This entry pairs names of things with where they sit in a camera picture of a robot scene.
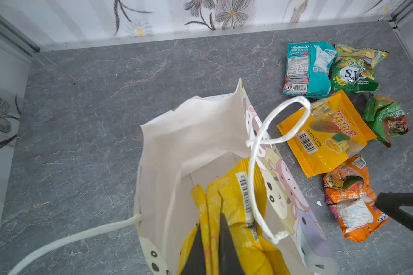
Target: white rope handle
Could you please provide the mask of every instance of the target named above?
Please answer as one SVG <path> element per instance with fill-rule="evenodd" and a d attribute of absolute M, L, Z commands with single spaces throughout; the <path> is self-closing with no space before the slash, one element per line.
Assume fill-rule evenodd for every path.
<path fill-rule="evenodd" d="M 273 140 L 262 140 L 264 133 L 268 130 L 269 124 L 271 121 L 287 106 L 291 105 L 292 103 L 298 102 L 303 105 L 305 111 L 303 116 L 297 122 L 297 124 L 292 127 L 292 129 L 287 132 L 286 135 L 279 137 L 278 139 Z M 255 158 L 257 157 L 257 150 L 260 144 L 276 144 L 282 143 L 287 140 L 293 138 L 300 128 L 306 123 L 307 119 L 310 116 L 310 102 L 304 96 L 296 96 L 294 98 L 288 99 L 287 101 L 281 103 L 277 106 L 265 119 L 265 121 L 260 126 L 259 132 L 257 133 L 255 140 L 248 140 L 246 141 L 246 146 L 252 146 L 251 157 L 249 158 L 249 166 L 248 166 L 248 189 L 249 189 L 249 200 L 251 201 L 251 208 L 252 213 L 254 215 L 255 221 L 260 225 L 263 232 L 270 238 L 273 244 L 278 244 L 281 239 L 286 238 L 289 233 L 287 230 L 283 230 L 278 232 L 277 234 L 273 234 L 268 225 L 265 223 L 263 216 L 259 212 L 259 208 L 257 207 L 257 203 L 255 201 L 255 193 L 254 193 L 254 169 L 255 169 Z"/>
<path fill-rule="evenodd" d="M 138 224 L 140 221 L 141 221 L 141 214 L 137 214 L 128 220 L 123 220 L 123 221 L 119 221 L 115 223 L 101 225 L 101 226 L 98 226 L 92 229 L 79 232 L 77 234 L 73 234 L 71 236 L 67 236 L 63 239 L 59 239 L 54 242 L 51 242 L 50 244 L 45 245 L 35 250 L 34 252 L 30 253 L 28 256 L 24 257 L 23 260 L 21 260 L 19 263 L 17 263 L 17 265 L 14 268 L 12 268 L 12 270 L 9 272 L 8 275 L 17 275 L 20 271 L 23 270 L 23 268 L 25 268 L 28 264 L 35 261 L 39 257 L 43 256 L 44 254 L 52 250 L 68 245 L 71 242 L 76 242 L 76 241 L 87 239 L 87 238 L 90 238 L 90 237 L 93 237 L 99 234 L 104 234 L 104 233 L 108 233 L 111 231 L 115 231 L 123 227 L 132 225 L 132 224 Z"/>

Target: cartoon print bag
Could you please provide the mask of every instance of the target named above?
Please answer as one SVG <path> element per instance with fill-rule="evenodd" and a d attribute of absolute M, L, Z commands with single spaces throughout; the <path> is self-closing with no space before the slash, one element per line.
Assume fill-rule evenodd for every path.
<path fill-rule="evenodd" d="M 308 112 L 289 133 L 270 140 L 266 133 L 270 121 L 294 102 L 301 103 Z M 199 217 L 202 220 L 205 211 L 197 208 L 191 190 L 194 186 L 207 190 L 210 183 L 248 157 L 248 190 L 254 219 L 266 240 L 281 251 L 290 273 L 338 274 L 340 269 L 330 245 L 274 145 L 296 135 L 309 114 L 309 101 L 298 96 L 281 103 L 262 123 L 241 79 L 232 94 L 188 99 L 175 110 L 141 126 L 144 144 L 132 218 L 48 244 L 29 254 L 9 274 L 17 274 L 53 249 L 132 224 L 137 226 L 140 244 L 153 274 L 176 274 L 183 240 L 199 222 Z M 266 201 L 270 205 L 265 208 L 264 219 L 255 203 L 255 163 L 263 176 Z"/>

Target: orange candy bag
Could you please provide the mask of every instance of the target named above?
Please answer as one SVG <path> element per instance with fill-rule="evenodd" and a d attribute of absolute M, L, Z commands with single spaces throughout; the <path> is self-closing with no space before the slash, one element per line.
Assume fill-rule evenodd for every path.
<path fill-rule="evenodd" d="M 362 242 L 387 223 L 389 217 L 375 207 L 369 168 L 355 155 L 324 177 L 326 203 L 343 230 L 344 237 Z"/>

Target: yellow snack bag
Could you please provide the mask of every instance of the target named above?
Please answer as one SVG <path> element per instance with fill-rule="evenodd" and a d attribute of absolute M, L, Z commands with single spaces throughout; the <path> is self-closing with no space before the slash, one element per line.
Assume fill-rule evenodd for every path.
<path fill-rule="evenodd" d="M 304 110 L 292 114 L 278 125 L 285 135 Z M 328 173 L 361 151 L 376 135 L 364 123 L 343 90 L 312 103 L 312 115 L 298 134 L 288 140 L 308 178 Z"/>
<path fill-rule="evenodd" d="M 226 238 L 220 235 L 221 222 L 224 220 L 232 238 L 231 249 L 235 250 L 237 266 L 242 271 L 233 269 L 228 274 L 290 275 L 280 250 L 263 237 L 262 229 L 254 220 L 247 186 L 248 164 L 249 158 L 240 161 L 225 176 L 210 183 L 205 195 L 201 186 L 193 188 L 191 193 L 200 212 L 200 226 L 194 227 L 182 242 L 178 274 L 183 274 L 189 254 L 193 253 L 191 250 L 199 229 L 202 232 L 206 274 L 219 275 L 224 272 L 220 268 L 219 257 L 221 249 L 222 258 L 224 257 L 224 247 L 219 245 L 222 243 L 220 238 Z M 254 193 L 259 211 L 265 216 L 267 192 L 257 164 L 254 170 Z M 205 215 L 202 209 L 207 209 L 207 220 L 203 219 Z M 236 263 L 230 257 L 226 258 L 227 267 L 235 266 Z"/>

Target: marble surface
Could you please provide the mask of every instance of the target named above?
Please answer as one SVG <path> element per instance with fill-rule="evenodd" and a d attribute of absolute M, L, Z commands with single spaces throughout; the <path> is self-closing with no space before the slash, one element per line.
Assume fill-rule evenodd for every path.
<path fill-rule="evenodd" d="M 377 192 L 413 192 L 413 67 L 386 22 L 247 33 L 34 56 L 0 230 L 0 275 L 55 239 L 132 216 L 140 124 L 192 96 L 233 92 L 239 77 L 261 118 L 280 93 L 286 45 L 329 41 L 391 52 L 376 67 L 378 93 L 408 113 L 410 132 L 362 154 Z M 366 99 L 352 100 L 362 112 Z M 270 127 L 296 110 L 288 108 Z M 413 275 L 413 233 L 390 220 L 369 239 L 343 237 L 324 204 L 321 176 L 307 179 L 278 146 L 325 231 L 343 274 Z M 62 247 L 22 274 L 149 274 L 134 227 Z"/>

